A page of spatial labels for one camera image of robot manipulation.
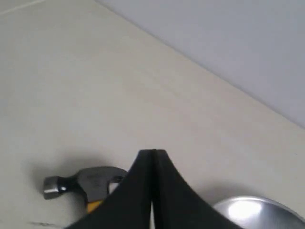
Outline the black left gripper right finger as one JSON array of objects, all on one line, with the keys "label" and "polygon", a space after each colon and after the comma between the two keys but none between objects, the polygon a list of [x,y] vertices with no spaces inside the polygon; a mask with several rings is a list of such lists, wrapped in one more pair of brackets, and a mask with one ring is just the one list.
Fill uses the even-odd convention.
[{"label": "black left gripper right finger", "polygon": [[152,205],[156,229],[239,229],[183,179],[165,150],[153,150]]}]

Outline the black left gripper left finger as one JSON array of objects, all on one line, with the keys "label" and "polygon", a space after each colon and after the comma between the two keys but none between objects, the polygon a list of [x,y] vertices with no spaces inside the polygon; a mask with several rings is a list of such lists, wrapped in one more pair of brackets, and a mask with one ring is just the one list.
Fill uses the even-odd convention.
[{"label": "black left gripper left finger", "polygon": [[148,229],[153,151],[141,150],[120,185],[94,211],[69,229]]}]

